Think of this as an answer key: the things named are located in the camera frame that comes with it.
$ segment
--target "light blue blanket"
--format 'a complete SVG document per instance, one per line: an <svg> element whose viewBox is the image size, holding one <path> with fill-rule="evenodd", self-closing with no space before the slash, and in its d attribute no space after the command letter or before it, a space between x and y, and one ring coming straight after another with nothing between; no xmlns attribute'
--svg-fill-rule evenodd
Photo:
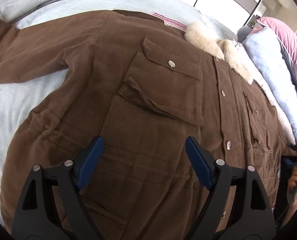
<svg viewBox="0 0 297 240"><path fill-rule="evenodd" d="M287 115L297 140L297 92L282 58L276 34L270 28L265 27L258 33L247 36L243 45L268 83L276 101Z"/></svg>

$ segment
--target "blue gripper pad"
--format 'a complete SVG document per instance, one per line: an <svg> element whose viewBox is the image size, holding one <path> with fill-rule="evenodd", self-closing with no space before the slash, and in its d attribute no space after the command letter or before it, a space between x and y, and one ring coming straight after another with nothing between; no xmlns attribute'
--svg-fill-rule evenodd
<svg viewBox="0 0 297 240"><path fill-rule="evenodd" d="M77 181L75 181L75 185L79 191L89 183L98 161L102 156L103 148L103 139L97 136L92 140L88 148L82 150L81 153L79 153L80 156L77 156L77 169L75 170Z"/></svg>
<svg viewBox="0 0 297 240"><path fill-rule="evenodd" d="M185 150L201 185L211 190L217 182L215 159L191 136L185 141Z"/></svg>

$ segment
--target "brown jacket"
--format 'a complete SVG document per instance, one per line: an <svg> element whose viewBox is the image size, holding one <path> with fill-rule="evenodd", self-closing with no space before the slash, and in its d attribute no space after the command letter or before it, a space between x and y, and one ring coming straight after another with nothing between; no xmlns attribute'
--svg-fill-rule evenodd
<svg viewBox="0 0 297 240"><path fill-rule="evenodd" d="M183 34L133 12L86 12L23 30L0 21L0 83L69 68L10 144L1 182L9 231L33 165L60 165L95 135L105 149L81 194L107 240L185 237L208 195L185 154L188 136L230 166L253 164L274 202L281 155L291 154L276 109ZM232 187L219 230L233 196ZM56 190L55 199L69 228Z"/></svg>

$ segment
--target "pink striped fabric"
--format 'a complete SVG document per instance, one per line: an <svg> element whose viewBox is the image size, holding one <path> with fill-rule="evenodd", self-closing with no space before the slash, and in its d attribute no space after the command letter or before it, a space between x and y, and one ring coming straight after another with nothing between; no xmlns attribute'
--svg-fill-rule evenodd
<svg viewBox="0 0 297 240"><path fill-rule="evenodd" d="M175 27L175 28L178 28L178 29L180 29L182 31L185 31L186 28L187 28L186 25L180 23L179 21L176 21L176 20L167 18L164 15L158 14L156 12L153 12L152 15L155 16L155 17L157 17L157 18L162 19L166 25L170 25L170 26Z"/></svg>

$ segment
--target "screw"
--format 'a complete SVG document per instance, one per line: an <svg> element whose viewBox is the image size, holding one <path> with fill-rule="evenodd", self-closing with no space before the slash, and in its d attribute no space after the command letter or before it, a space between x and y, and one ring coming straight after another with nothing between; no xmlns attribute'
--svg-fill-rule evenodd
<svg viewBox="0 0 297 240"><path fill-rule="evenodd" d="M249 171L255 171L255 167L253 165L249 165L247 168Z"/></svg>
<svg viewBox="0 0 297 240"><path fill-rule="evenodd" d="M72 166L73 165L73 161L72 160L67 160L67 161L65 161L65 163L64 163L64 166L66 166L66 167L70 167L70 166Z"/></svg>
<svg viewBox="0 0 297 240"><path fill-rule="evenodd" d="M41 166L38 164L33 167L34 171L39 171L40 169L41 169Z"/></svg>
<svg viewBox="0 0 297 240"><path fill-rule="evenodd" d="M225 162L224 162L224 160L222 160L222 159L217 159L217 160L216 160L216 164L217 164L218 166L224 166Z"/></svg>

